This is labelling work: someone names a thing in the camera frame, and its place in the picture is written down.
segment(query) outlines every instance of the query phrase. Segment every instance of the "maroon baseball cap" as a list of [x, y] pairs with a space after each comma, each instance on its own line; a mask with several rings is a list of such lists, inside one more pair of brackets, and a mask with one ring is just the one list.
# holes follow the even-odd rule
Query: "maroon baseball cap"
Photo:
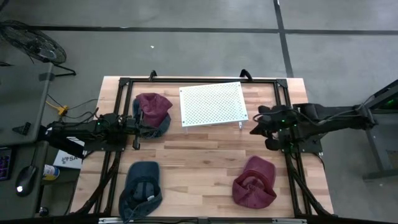
[[145, 123], [155, 128], [159, 127], [167, 116], [167, 110], [173, 106], [166, 97], [157, 93], [141, 93], [136, 99], [144, 113]]
[[243, 173], [234, 180], [232, 197], [238, 205], [247, 208], [268, 207], [276, 198], [272, 189], [275, 183], [275, 165], [252, 156], [243, 168]]

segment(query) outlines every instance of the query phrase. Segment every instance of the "yellow cable connector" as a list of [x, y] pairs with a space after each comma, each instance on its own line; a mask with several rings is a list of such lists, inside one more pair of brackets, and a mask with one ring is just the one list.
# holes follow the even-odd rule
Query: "yellow cable connector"
[[69, 107], [67, 105], [65, 106], [54, 106], [52, 105], [50, 102], [46, 101], [46, 104], [48, 104], [49, 106], [51, 106], [52, 108], [56, 109], [58, 111], [58, 115], [62, 116], [65, 113], [67, 113]]

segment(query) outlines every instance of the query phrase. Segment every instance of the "gray desk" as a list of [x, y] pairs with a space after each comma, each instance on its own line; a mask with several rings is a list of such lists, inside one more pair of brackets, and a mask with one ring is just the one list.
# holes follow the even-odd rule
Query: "gray desk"
[[[0, 182], [0, 220], [32, 218], [34, 216], [48, 147], [48, 142], [41, 141], [15, 148], [15, 161], [11, 179]], [[29, 166], [35, 148], [36, 156], [33, 165], [37, 167], [37, 174], [34, 188], [28, 196], [19, 197], [16, 195], [15, 182], [22, 168]]]
[[[14, 165], [11, 179], [0, 181], [0, 220], [32, 218], [39, 200], [40, 185], [49, 144], [37, 142], [52, 64], [0, 67], [0, 146], [12, 146]], [[31, 124], [26, 135], [12, 130], [26, 122]], [[22, 168], [33, 164], [37, 174], [33, 191], [26, 197], [16, 195], [16, 179]]]

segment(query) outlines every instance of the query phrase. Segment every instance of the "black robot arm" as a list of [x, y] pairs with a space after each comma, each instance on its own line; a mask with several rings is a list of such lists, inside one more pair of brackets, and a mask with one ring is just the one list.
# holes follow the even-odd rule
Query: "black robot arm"
[[266, 137], [270, 150], [289, 150], [294, 145], [318, 141], [330, 131], [369, 129], [376, 124], [370, 110], [363, 105], [324, 107], [313, 103], [296, 104], [293, 108], [260, 106], [254, 120], [258, 125], [250, 133]]
[[[135, 116], [108, 113], [87, 123], [55, 121], [47, 126], [45, 138], [53, 147], [80, 158], [83, 157], [83, 148], [86, 151], [124, 151], [128, 135], [135, 135], [132, 146], [138, 150], [139, 138], [154, 130], [142, 125], [142, 116], [139, 111]], [[85, 146], [67, 139], [70, 137], [83, 141]]]

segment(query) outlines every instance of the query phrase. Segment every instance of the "computer mouse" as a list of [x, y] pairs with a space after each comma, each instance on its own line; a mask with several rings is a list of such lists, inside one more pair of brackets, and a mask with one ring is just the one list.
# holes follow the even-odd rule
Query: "computer mouse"
[[24, 167], [18, 174], [15, 188], [16, 193], [20, 197], [28, 196], [33, 190], [33, 184], [36, 177], [36, 170], [35, 166], [27, 166]]

